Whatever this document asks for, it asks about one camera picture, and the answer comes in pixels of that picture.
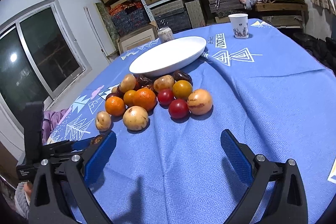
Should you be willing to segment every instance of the paper cup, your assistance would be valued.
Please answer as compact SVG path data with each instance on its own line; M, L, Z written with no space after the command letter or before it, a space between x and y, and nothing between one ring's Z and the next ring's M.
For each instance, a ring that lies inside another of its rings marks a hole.
M231 26L235 34L235 38L244 39L249 37L247 26L247 14L229 15Z

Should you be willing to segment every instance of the blue gripper pad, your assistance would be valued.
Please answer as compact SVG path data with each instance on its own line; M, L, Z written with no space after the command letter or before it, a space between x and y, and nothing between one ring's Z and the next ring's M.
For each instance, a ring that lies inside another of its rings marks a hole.
M101 172L103 172L103 169L108 163L116 145L117 136L113 131L111 131L101 142L90 160L86 163L84 181L88 187L98 180L98 177Z
M233 138L230 136L227 130L224 130L220 137L220 144L236 174L238 175L239 180L250 187L253 181L252 166L238 147L238 141Z

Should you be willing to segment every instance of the white plate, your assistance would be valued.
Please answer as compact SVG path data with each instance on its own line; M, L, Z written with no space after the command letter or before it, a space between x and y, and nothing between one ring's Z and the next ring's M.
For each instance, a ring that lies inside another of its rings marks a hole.
M133 74L166 75L194 62L207 42L202 37L182 37L160 44L141 54L129 66Z

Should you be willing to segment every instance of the purple cloth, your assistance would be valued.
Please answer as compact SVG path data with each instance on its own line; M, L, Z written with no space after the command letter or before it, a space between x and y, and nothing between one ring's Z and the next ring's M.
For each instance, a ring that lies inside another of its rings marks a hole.
M64 114L68 109L62 109L61 111L47 110L44 112L44 119L42 125L42 143L45 145L48 138L54 128L58 125Z

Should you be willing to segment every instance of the metal screw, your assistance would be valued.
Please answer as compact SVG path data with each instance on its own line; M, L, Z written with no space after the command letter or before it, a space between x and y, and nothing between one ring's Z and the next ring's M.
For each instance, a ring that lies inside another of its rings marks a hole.
M73 155L71 157L71 160L76 162L76 161L79 161L80 158L81 158L80 155Z
M257 155L257 161L265 161L265 156L264 155Z
M41 164L42 164L43 166L45 166L45 165L47 165L47 164L48 164L48 162L49 162L49 160L47 160L47 159L44 159L44 160L42 160L42 161L41 161Z
M294 166L296 164L295 160L293 160L293 159L289 159L288 163L289 163L289 165L292 165L292 166Z

